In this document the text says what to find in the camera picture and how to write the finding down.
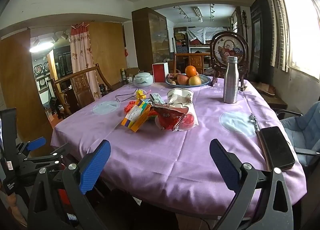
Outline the purple tablecloth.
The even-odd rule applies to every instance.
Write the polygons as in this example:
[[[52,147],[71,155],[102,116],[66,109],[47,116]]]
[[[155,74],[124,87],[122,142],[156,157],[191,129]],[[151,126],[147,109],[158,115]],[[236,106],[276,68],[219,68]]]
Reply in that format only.
[[[222,79],[213,86],[195,87],[199,125],[188,131],[161,130],[152,120],[131,131],[121,125],[128,100],[110,113],[95,110],[95,105],[116,101],[116,94],[134,90],[132,85],[123,86],[64,119],[55,126],[51,145],[70,143],[72,155],[81,159],[108,140],[111,156],[102,174],[106,181],[143,201],[205,218],[222,215],[234,196],[210,156],[213,139],[240,161],[266,169],[257,136],[227,129],[220,122],[224,113],[236,112],[255,115],[261,127],[281,127],[275,112],[250,83],[234,104],[223,102]]]

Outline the red apple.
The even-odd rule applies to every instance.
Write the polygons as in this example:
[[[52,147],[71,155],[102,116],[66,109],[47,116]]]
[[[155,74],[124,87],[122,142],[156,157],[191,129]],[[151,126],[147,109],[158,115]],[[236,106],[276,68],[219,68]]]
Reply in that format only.
[[[178,74],[177,83],[181,86],[189,85],[189,77],[184,74]]]

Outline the pink floral curtain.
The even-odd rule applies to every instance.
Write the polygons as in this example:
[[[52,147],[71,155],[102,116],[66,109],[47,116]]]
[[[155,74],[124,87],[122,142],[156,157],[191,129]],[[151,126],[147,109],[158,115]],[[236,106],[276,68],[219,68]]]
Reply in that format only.
[[[84,22],[71,26],[69,41],[73,73],[94,67],[88,26],[89,24]],[[96,72],[87,72],[86,76],[93,98],[95,100],[101,98]]]

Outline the silver metal bottle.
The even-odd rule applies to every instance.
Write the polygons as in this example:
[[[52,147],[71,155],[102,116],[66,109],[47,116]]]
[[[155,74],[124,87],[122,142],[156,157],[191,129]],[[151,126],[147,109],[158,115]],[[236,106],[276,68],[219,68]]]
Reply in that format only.
[[[238,58],[229,56],[223,82],[223,101],[227,104],[237,102],[239,87]]]

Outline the red white box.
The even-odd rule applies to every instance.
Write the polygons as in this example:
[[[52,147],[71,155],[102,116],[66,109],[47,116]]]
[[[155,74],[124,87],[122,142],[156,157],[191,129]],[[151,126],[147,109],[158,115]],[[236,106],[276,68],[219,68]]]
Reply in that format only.
[[[155,63],[152,65],[154,82],[165,82],[165,78],[169,73],[167,62]]]

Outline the black eyeglasses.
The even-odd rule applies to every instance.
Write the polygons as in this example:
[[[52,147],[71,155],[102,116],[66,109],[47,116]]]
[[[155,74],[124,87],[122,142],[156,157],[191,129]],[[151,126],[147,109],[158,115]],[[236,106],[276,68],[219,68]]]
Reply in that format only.
[[[137,89],[134,90],[131,93],[126,93],[126,94],[116,94],[116,101],[121,103],[130,99],[136,99],[136,93],[137,93]]]

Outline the yellow pear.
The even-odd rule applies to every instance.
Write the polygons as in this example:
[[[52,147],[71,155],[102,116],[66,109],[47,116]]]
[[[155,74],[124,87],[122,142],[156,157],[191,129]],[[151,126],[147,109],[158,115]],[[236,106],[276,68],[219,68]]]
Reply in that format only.
[[[189,86],[199,86],[202,84],[201,78],[197,75],[189,78]]]

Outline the window curtain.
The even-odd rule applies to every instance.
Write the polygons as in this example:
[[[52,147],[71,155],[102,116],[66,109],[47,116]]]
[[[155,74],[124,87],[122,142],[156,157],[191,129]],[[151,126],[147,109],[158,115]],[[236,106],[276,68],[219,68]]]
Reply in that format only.
[[[271,66],[287,73],[289,70],[290,34],[284,0],[270,0],[272,18]]]

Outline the wooden side chair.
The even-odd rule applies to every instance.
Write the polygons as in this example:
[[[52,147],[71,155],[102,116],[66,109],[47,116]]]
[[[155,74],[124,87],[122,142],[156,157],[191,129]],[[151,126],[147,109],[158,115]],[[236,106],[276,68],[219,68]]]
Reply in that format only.
[[[204,74],[204,58],[210,59],[210,53],[176,53],[174,55],[174,73],[178,70],[178,58],[188,58],[188,65],[194,66],[199,74]]]

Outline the red snack wrapper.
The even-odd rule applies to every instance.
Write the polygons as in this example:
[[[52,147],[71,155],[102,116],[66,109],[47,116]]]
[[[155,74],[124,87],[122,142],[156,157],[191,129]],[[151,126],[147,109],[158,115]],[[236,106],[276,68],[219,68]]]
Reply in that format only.
[[[156,113],[158,124],[163,130],[176,131],[189,111],[187,106],[170,107],[154,105],[152,110]]]

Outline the yellow foam fruit net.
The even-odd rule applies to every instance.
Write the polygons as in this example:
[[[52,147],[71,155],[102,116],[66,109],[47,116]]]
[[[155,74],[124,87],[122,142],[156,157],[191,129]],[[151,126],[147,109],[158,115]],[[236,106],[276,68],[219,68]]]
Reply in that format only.
[[[144,100],[146,99],[147,92],[141,89],[135,91],[135,95],[137,99]]]

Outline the blue padded chair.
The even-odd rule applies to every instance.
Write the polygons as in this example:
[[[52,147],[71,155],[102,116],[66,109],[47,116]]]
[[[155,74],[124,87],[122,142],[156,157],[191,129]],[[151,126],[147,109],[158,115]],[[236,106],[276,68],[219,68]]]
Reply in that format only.
[[[316,162],[319,157],[319,101],[314,103],[306,114],[288,110],[276,110],[280,114],[291,114],[281,119],[285,132],[295,149],[300,164],[306,168]]]

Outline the red foam net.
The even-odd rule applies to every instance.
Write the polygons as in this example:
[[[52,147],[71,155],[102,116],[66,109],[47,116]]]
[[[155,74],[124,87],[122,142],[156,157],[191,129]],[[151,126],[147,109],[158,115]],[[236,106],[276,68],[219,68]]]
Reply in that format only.
[[[133,106],[135,106],[135,101],[130,101],[125,107],[124,107],[124,112],[129,113]]]

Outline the tall wooden display cabinet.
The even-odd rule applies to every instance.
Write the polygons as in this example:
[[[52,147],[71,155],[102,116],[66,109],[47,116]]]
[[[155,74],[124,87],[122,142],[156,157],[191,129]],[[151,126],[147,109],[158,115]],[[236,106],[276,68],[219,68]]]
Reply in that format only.
[[[160,13],[142,8],[132,12],[137,64],[151,72],[152,65],[170,57],[167,19]]]

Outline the medicine box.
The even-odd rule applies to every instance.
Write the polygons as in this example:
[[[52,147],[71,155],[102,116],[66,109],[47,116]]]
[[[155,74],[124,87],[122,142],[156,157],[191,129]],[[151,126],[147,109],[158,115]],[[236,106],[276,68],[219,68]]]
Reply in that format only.
[[[129,113],[126,113],[121,125],[127,127],[133,132],[137,132],[139,128],[147,121],[151,107],[151,104],[144,100],[136,100],[135,106],[133,106]]]

